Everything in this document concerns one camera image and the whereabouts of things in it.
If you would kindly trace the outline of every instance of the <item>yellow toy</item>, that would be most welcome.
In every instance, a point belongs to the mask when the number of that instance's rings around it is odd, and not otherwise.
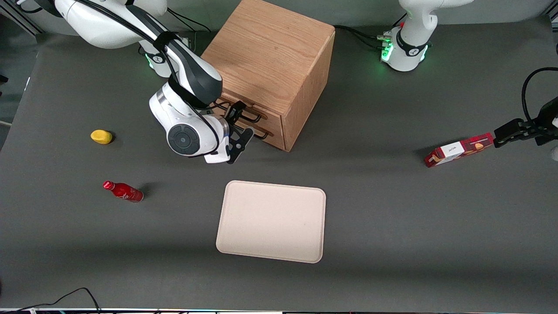
[[[105,130],[95,130],[91,133],[91,139],[99,144],[106,145],[112,141],[112,134]]]

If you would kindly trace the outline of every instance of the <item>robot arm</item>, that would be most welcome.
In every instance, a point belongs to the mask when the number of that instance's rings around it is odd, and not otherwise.
[[[166,10],[166,0],[136,2],[144,2],[156,14]],[[153,15],[118,0],[55,0],[54,4],[70,26],[94,46],[114,49],[141,42],[146,50],[156,49],[169,61],[169,82],[150,99],[150,108],[165,128],[167,142],[174,152],[204,156],[208,163],[232,163],[244,150],[253,130],[245,130],[248,135],[243,138],[247,140],[236,141],[235,147],[229,149],[230,131],[234,127],[222,117],[208,114],[209,105],[222,93],[219,73]]]
[[[384,35],[394,40],[382,54],[381,60],[393,69],[407,72],[414,70],[424,59],[427,43],[438,26],[436,9],[454,8],[471,3],[473,0],[399,0],[407,11],[403,27],[394,27]]]

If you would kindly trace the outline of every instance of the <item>wood grain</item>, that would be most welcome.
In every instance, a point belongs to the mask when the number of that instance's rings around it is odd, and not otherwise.
[[[255,129],[272,132],[266,142],[288,151],[327,81],[334,34],[331,25],[242,0],[202,58],[223,77],[223,98],[268,115]]]
[[[323,51],[316,57],[316,63],[310,74],[306,76],[306,80],[293,101],[291,109],[286,115],[282,116],[286,151],[291,151],[302,131],[302,127],[328,82],[334,40],[335,33],[331,34],[331,38],[323,47]]]
[[[332,26],[261,0],[242,0],[202,55],[223,90],[286,113]]]

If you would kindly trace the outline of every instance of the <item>cable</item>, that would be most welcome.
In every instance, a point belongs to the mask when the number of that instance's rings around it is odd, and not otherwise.
[[[169,67],[171,68],[171,75],[172,78],[180,84],[180,81],[178,80],[178,77],[176,76],[176,72],[174,70],[174,66],[172,65],[171,59],[169,58],[169,56],[167,55],[166,51],[162,51],[162,53],[165,55],[165,58],[167,59],[167,63],[169,64]],[[199,155],[195,155],[195,156],[188,156],[188,158],[195,158],[195,157],[201,157],[201,156],[205,156],[205,155],[210,155],[214,152],[217,151],[217,149],[219,148],[219,144],[221,144],[221,141],[219,141],[219,135],[217,135],[217,131],[215,131],[215,128],[213,126],[211,126],[211,124],[209,124],[209,121],[207,121],[204,117],[201,116],[201,114],[194,108],[192,107],[192,105],[190,105],[188,102],[185,101],[185,103],[190,107],[190,109],[192,109],[192,111],[194,111],[194,113],[196,113],[196,115],[205,122],[205,124],[208,126],[208,128],[211,129],[211,131],[213,132],[213,135],[215,135],[215,149],[205,153],[205,154],[199,154]]]
[[[365,34],[365,33],[361,32],[361,31],[356,30],[356,29],[354,29],[354,28],[352,28],[352,27],[349,27],[349,26],[334,25],[333,27],[335,27],[335,28],[340,28],[340,29],[343,29],[343,30],[347,30],[347,31],[349,31],[349,32],[353,32],[353,33],[355,33],[355,34],[361,35],[362,37],[366,37],[366,38],[370,38],[370,39],[376,39],[376,36],[372,36],[372,35]]]
[[[198,24],[199,26],[202,26],[203,28],[205,28],[208,32],[211,32],[211,30],[209,29],[209,27],[203,25],[202,23],[196,22],[196,21],[192,20],[191,18],[187,18],[187,17],[185,17],[185,16],[182,15],[182,14],[178,14],[178,13],[176,13],[176,12],[175,12],[173,9],[171,9],[171,8],[168,8],[167,11],[169,11],[170,13],[174,13],[174,14],[180,16],[180,17],[183,17],[183,18],[187,19],[188,21],[190,21],[190,22],[192,22],[192,23],[196,23],[196,24]]]
[[[140,36],[141,38],[147,40],[150,44],[155,43],[155,40],[151,37],[149,37],[147,34],[145,34],[143,31],[141,31],[139,28],[137,28],[136,26],[134,26],[133,24],[131,24],[130,22],[126,21],[125,19],[121,18],[120,16],[116,15],[114,12],[112,12],[111,10],[96,4],[90,0],[76,0],[77,2],[88,6],[94,10],[96,10],[97,12],[104,14],[105,16],[115,20],[116,22],[122,24],[124,27],[128,28],[129,30],[133,31],[134,33],[136,33],[138,36]],[[164,54],[167,63],[169,64],[169,67],[171,69],[171,75],[174,78],[174,80],[180,84],[180,81],[178,80],[178,77],[176,76],[176,72],[174,70],[174,67],[172,66],[172,61],[169,58],[169,56],[167,55],[166,51],[161,51],[161,53]],[[215,130],[215,128],[209,123],[209,121],[207,121],[204,117],[201,116],[201,114],[194,108],[192,107],[192,105],[190,103],[188,103],[187,101],[184,101],[188,107],[190,107],[190,109],[192,111],[194,111],[194,113],[196,113],[196,115],[207,125],[208,128],[211,129],[211,131],[213,132],[213,135],[215,135],[215,141],[216,141],[216,145],[215,145],[215,149],[205,153],[205,154],[200,154],[200,155],[195,155],[195,156],[188,156],[189,158],[195,158],[195,157],[201,157],[201,156],[205,156],[205,155],[209,155],[212,154],[214,152],[217,151],[217,149],[219,148],[219,144],[221,143],[219,141],[219,136],[217,135],[217,132]]]
[[[38,8],[33,9],[33,10],[26,10],[26,9],[22,8],[21,4],[25,1],[27,1],[27,0],[19,0],[19,1],[14,0],[14,2],[16,3],[17,7],[21,10],[21,12],[27,13],[27,14],[33,14],[33,13],[37,13],[37,12],[42,11],[42,7],[38,7]]]
[[[87,288],[85,288],[85,287],[78,288],[78,289],[76,289],[76,290],[74,290],[74,291],[72,291],[72,292],[70,292],[70,293],[67,293],[67,294],[61,296],[61,297],[60,297],[58,300],[56,300],[54,303],[41,303],[41,304],[37,304],[37,305],[32,305],[32,306],[27,306],[27,307],[24,307],[24,308],[20,308],[19,310],[15,310],[15,311],[4,311],[4,312],[2,312],[2,313],[14,313],[14,312],[20,312],[20,311],[29,310],[30,308],[35,308],[35,307],[52,306],[52,305],[55,305],[55,304],[57,304],[58,302],[60,302],[60,301],[61,301],[62,299],[64,299],[65,297],[67,297],[67,296],[69,296],[69,295],[71,295],[71,294],[73,294],[73,293],[75,293],[75,292],[77,292],[77,291],[80,291],[80,290],[85,290],[85,291],[87,291],[87,293],[89,294],[89,296],[90,296],[91,299],[93,300],[93,303],[95,304],[95,309],[97,309],[97,314],[100,314],[100,313],[101,313],[101,307],[100,307],[99,304],[97,303],[97,300],[95,299],[95,297],[93,296],[93,294],[91,294],[91,291],[89,291],[89,289],[87,289]]]
[[[404,19],[407,16],[407,12],[405,12],[405,14],[399,18],[399,20],[397,20],[397,22],[393,23],[393,25],[391,27],[396,27],[397,24],[399,24],[399,22],[401,22],[402,19]]]
[[[334,27],[336,28],[340,28],[343,30],[347,30],[349,31],[349,33],[351,33],[353,36],[355,36],[359,41],[361,41],[363,44],[367,45],[368,47],[372,48],[372,49],[376,49],[376,50],[382,50],[383,47],[381,46],[374,46],[368,42],[366,42],[362,37],[365,37],[366,39],[376,39],[375,37],[372,37],[370,35],[366,35],[363,32],[357,31],[354,28],[348,27],[348,26],[343,26],[343,25],[334,25]]]
[[[175,15],[174,13],[170,12],[169,13],[174,16],[177,20],[179,20],[180,22],[182,22],[182,24],[186,25],[189,29],[192,30],[192,32],[195,32],[196,30],[194,30],[193,27],[191,27],[188,23],[184,22],[183,20],[181,20],[177,15]]]
[[[192,32],[194,32],[194,48],[192,49],[192,51],[193,51],[194,53],[196,53],[196,48],[197,48],[197,46],[198,46],[198,31],[197,31],[197,30],[194,30],[194,28],[191,27],[190,24],[188,24],[188,23],[184,22],[183,20],[181,20],[181,19],[180,19],[177,15],[175,15],[174,13],[172,13],[172,12],[169,12],[169,13],[170,13],[172,16],[174,16],[177,20],[179,20],[181,23],[183,23],[184,25],[186,25],[187,27],[189,27],[189,28],[192,30]]]
[[[546,67],[546,68],[540,68],[540,69],[537,69],[537,70],[533,71],[531,74],[529,74],[529,76],[525,79],[525,82],[523,83],[523,88],[521,89],[521,104],[523,106],[523,113],[525,114],[525,118],[527,118],[527,122],[529,122],[529,124],[535,128],[535,130],[537,131],[537,133],[539,135],[541,135],[543,137],[546,137],[547,139],[550,139],[550,140],[558,140],[558,136],[548,134],[543,129],[541,129],[541,127],[537,126],[533,122],[533,119],[531,118],[531,115],[529,115],[529,110],[527,109],[527,100],[526,100],[527,86],[529,85],[529,82],[531,81],[531,79],[537,73],[545,72],[545,71],[558,72],[558,68],[551,67],[551,66]]]

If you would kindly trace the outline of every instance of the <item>red aluminum bottle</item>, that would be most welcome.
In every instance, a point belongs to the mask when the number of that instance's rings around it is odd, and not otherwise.
[[[118,198],[123,198],[126,201],[132,203],[139,203],[143,200],[143,193],[136,190],[125,183],[114,183],[111,181],[105,181],[103,188],[111,191],[114,196]]]

